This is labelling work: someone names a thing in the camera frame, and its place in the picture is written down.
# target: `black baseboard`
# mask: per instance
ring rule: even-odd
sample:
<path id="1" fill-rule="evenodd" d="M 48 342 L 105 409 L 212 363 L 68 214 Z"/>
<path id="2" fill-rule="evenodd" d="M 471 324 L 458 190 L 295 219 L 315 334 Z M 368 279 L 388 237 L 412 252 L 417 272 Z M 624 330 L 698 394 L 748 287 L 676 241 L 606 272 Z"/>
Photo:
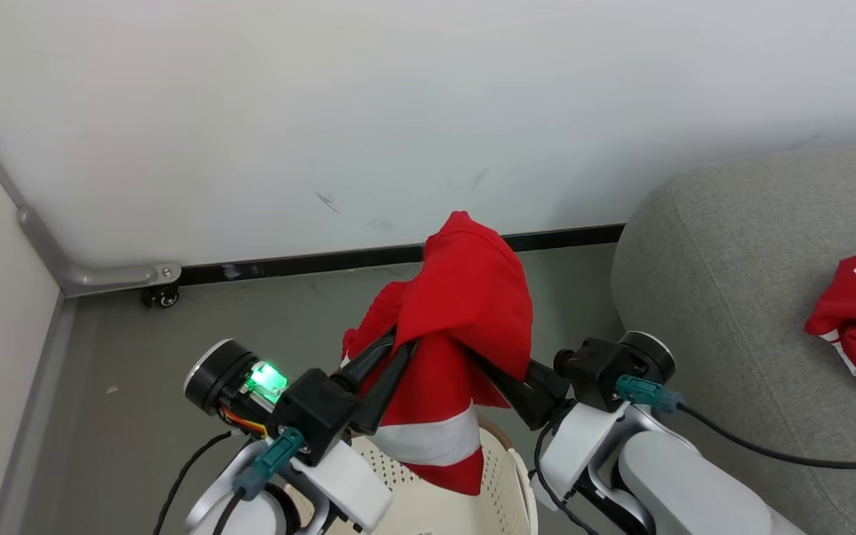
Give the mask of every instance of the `black baseboard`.
<path id="1" fill-rule="evenodd" d="M 510 234 L 504 236 L 504 241 L 516 253 L 522 253 L 526 250 L 611 244 L 619 240 L 619 235 L 622 232 L 622 224 L 608 224 L 605 227 L 552 230 L 549 233 Z M 322 273 L 324 271 L 354 270 L 355 268 L 370 268 L 375 265 L 405 264 L 408 262 L 421 262 L 421 244 L 368 248 L 368 250 L 347 250 L 342 253 L 310 254 L 267 260 L 248 260 L 227 264 L 190 265 L 181 270 L 181 278 L 177 284 L 181 287 L 184 285 L 209 285 L 230 281 Z"/>

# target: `gray sofa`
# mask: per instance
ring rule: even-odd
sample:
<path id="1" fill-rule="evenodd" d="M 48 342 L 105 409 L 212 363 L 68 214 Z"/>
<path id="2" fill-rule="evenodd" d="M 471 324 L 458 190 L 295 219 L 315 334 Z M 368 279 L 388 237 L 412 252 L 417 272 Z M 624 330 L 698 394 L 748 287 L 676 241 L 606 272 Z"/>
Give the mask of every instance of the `gray sofa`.
<path id="1" fill-rule="evenodd" d="M 669 382 L 754 443 L 856 460 L 856 378 L 803 331 L 838 261 L 856 254 L 856 149 L 704 167 L 642 203 L 616 250 L 628 329 L 675 355 Z M 856 534 L 856 471 L 795 467 L 692 418 L 667 422 L 809 534 Z"/>

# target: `laundry basket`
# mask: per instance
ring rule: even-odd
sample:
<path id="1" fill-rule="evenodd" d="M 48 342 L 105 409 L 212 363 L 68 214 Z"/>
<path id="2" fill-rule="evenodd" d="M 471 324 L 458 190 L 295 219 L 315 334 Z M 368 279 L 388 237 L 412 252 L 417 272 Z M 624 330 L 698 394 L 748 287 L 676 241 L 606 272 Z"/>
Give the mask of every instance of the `laundry basket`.
<path id="1" fill-rule="evenodd" d="M 497 427 L 483 418 L 479 426 L 484 453 L 479 496 L 435 487 L 386 457 L 370 440 L 353 439 L 353 450 L 369 461 L 394 498 L 372 535 L 536 535 L 536 502 L 524 461 Z M 312 504 L 289 485 L 286 492 L 293 497 L 305 522 L 312 516 Z M 326 534 L 357 532 L 351 524 L 337 520 Z"/>

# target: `metal bracket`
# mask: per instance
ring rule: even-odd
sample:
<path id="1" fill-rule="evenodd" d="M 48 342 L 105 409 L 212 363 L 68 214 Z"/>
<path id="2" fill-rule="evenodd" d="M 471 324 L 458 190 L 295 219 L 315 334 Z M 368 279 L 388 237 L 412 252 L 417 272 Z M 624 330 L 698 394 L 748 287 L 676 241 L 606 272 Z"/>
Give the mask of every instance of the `metal bracket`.
<path id="1" fill-rule="evenodd" d="M 28 204 L 19 205 L 18 224 L 68 297 L 169 285 L 181 276 L 180 265 L 173 263 L 122 267 L 86 267 L 76 264 L 68 258 L 38 213 Z"/>

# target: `green light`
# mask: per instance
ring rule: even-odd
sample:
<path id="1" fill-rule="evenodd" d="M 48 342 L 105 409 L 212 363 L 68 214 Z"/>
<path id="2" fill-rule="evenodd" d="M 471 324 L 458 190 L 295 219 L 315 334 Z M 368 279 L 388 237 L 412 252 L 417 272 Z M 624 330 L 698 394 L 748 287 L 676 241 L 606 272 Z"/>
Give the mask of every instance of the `green light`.
<path id="1" fill-rule="evenodd" d="M 261 361 L 253 365 L 253 371 L 247 379 L 247 389 L 275 403 L 279 401 L 279 396 L 282 396 L 282 390 L 286 389 L 286 383 L 289 383 L 289 380 L 285 375 L 269 363 Z"/>

